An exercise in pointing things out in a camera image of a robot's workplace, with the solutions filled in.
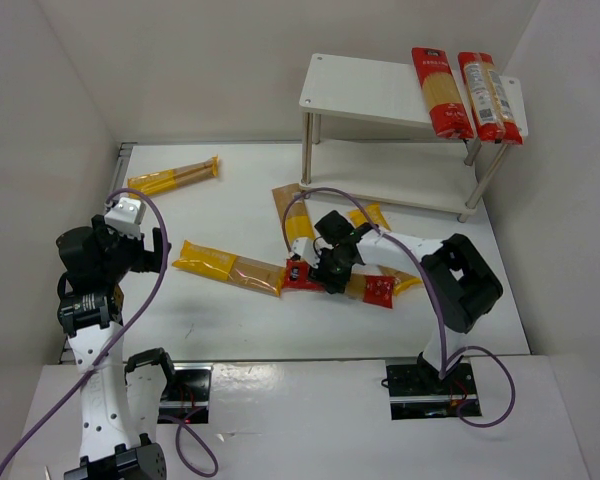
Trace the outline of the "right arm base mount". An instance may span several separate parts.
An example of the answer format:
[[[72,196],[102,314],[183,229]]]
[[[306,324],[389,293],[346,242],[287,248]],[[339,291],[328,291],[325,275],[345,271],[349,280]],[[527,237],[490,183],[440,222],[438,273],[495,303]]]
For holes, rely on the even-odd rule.
[[[456,364],[444,380],[416,361],[387,363],[381,385],[388,390],[393,420],[457,418],[460,406],[465,417],[482,415],[468,362]]]

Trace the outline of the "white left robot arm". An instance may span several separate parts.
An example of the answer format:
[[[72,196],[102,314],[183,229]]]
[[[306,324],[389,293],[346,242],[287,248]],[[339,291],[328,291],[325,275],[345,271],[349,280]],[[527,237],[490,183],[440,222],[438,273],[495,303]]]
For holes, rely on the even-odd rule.
[[[67,479],[164,479],[166,460],[156,441],[159,400],[173,375],[169,355],[154,348],[122,357],[128,272],[162,275],[166,242],[153,231],[144,247],[138,206],[96,215],[56,241],[65,272],[58,282],[58,319],[84,382],[78,467]]]

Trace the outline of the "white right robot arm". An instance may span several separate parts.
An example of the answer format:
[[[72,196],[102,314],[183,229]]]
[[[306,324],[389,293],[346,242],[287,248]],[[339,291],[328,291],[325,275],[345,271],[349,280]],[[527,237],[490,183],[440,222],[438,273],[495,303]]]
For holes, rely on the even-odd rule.
[[[454,234],[426,239],[398,234],[367,220],[355,227],[333,210],[316,225],[326,243],[307,237],[291,244],[292,254],[309,265],[311,282],[342,293],[353,267],[387,267],[422,281],[437,320],[421,357],[443,379],[459,362],[465,337],[503,295],[503,286],[470,239]]]

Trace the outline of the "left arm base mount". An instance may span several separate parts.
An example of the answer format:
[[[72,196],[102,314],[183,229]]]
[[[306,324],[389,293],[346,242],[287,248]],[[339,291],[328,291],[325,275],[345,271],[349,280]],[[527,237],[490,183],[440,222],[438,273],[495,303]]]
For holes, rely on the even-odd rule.
[[[176,363],[174,379],[162,393],[159,414],[188,424],[207,424],[211,383],[211,364]]]

